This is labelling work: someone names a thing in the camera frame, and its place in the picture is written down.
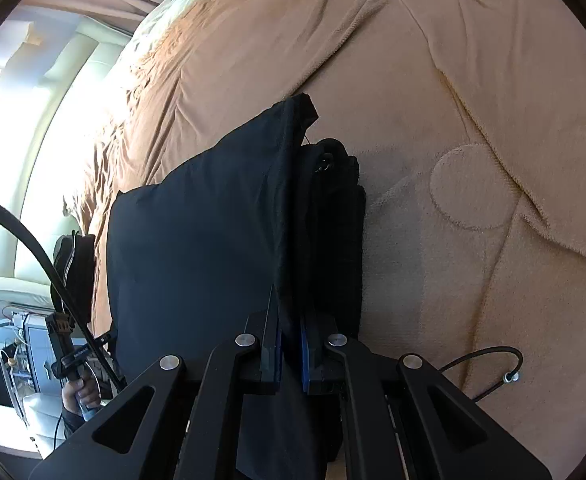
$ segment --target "circular patch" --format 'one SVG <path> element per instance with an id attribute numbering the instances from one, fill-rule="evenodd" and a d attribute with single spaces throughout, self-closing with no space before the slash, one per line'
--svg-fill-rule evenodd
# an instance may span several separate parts
<path id="1" fill-rule="evenodd" d="M 439 159 L 430 176 L 435 204 L 455 224 L 491 229 L 513 215 L 519 191 L 484 144 L 459 146 Z"/>

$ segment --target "black bag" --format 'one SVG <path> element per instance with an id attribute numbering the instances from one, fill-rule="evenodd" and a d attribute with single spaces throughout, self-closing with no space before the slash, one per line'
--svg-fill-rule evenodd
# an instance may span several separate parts
<path id="1" fill-rule="evenodd" d="M 90 323 L 95 281 L 95 236 L 76 231 L 59 237 L 53 250 L 53 265 L 64 286 L 77 304 L 79 323 Z M 62 298 L 51 285 L 51 299 L 58 312 L 68 312 Z"/>

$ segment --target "black folded cloth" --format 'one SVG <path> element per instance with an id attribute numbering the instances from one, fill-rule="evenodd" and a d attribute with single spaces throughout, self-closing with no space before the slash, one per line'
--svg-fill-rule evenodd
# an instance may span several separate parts
<path id="1" fill-rule="evenodd" d="M 313 305 L 357 335 L 364 192 L 339 142 L 302 146 L 316 119 L 306 94 L 275 104 L 110 213 L 108 297 L 129 383 L 166 354 L 205 361 L 277 307 L 281 389 L 246 396 L 242 412 L 237 469 L 253 480 L 323 479 L 341 439 L 300 387 L 299 319 Z"/>

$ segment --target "black cord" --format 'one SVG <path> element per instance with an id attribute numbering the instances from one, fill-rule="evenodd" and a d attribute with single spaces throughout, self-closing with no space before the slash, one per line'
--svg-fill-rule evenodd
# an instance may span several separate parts
<path id="1" fill-rule="evenodd" d="M 439 369 L 439 371 L 444 373 L 446 370 L 450 370 L 452 367 L 457 366 L 458 364 L 463 363 L 464 361 L 468 361 L 469 359 L 479 357 L 480 355 L 493 354 L 496 352 L 505 352 L 508 354 L 513 354 L 515 357 L 518 358 L 518 364 L 510 372 L 504 375 L 504 377 L 502 377 L 497 383 L 493 384 L 493 386 L 491 386 L 487 390 L 484 390 L 478 396 L 473 397 L 473 402 L 478 402 L 479 400 L 482 400 L 484 397 L 492 394 L 500 386 L 503 386 L 504 384 L 509 383 L 513 380 L 513 377 L 515 376 L 515 374 L 519 372 L 519 369 L 522 367 L 522 364 L 524 363 L 524 356 L 522 355 L 522 352 L 520 352 L 517 348 L 514 348 L 513 346 L 490 346 L 488 348 L 476 350 L 475 352 L 470 352 L 470 354 L 458 357 L 454 361 L 449 362 L 449 364 L 442 366 Z"/>
<path id="2" fill-rule="evenodd" d="M 26 229 L 24 224 L 20 222 L 12 213 L 8 210 L 3 208 L 0 205 L 0 225 L 5 229 L 9 230 L 20 242 L 22 242 L 26 248 L 35 256 L 35 259 L 38 261 L 39 265 L 42 267 L 48 279 L 51 280 L 51 285 L 55 287 L 55 290 L 59 294 L 61 300 L 66 304 L 68 311 L 74 317 L 77 325 L 80 327 L 82 331 L 82 335 L 86 339 L 86 343 L 95 354 L 95 357 L 100 362 L 100 365 L 106 370 L 108 377 L 113 384 L 115 385 L 118 392 L 124 389 L 124 383 L 118 378 L 118 376 L 113 371 L 113 368 L 108 364 L 104 354 L 102 353 L 102 349 L 97 345 L 95 342 L 95 338 L 92 336 L 88 327 L 80 322 L 80 316 L 78 316 L 78 310 L 75 304 L 73 297 L 70 295 L 68 290 L 65 288 L 62 280 L 60 279 L 55 267 L 51 263 L 46 251 L 43 249 L 41 244 L 36 240 L 36 238 L 31 234 L 31 232 Z"/>
<path id="3" fill-rule="evenodd" d="M 59 381 L 59 385 L 64 389 L 62 381 Z M 62 411 L 59 412 L 59 418 L 57 419 L 57 425 L 55 426 L 55 435 L 53 436 L 53 451 L 57 447 L 57 430 L 59 429 L 59 423 L 62 420 L 62 414 L 64 413 L 64 401 L 62 400 Z"/>

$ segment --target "brown blanket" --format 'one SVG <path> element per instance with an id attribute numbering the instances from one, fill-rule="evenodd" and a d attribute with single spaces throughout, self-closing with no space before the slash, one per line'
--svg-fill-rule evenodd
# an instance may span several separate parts
<path id="1" fill-rule="evenodd" d="M 368 195 L 362 340 L 435 365 L 520 348 L 521 380 L 481 406 L 554 478 L 572 471 L 586 451 L 586 32 L 560 0 L 196 0 L 134 74 L 76 204 L 99 237 L 95 332 L 110 323 L 116 192 L 304 91 L 310 141 L 339 139 Z M 477 394 L 512 365 L 486 356 L 449 377 Z"/>

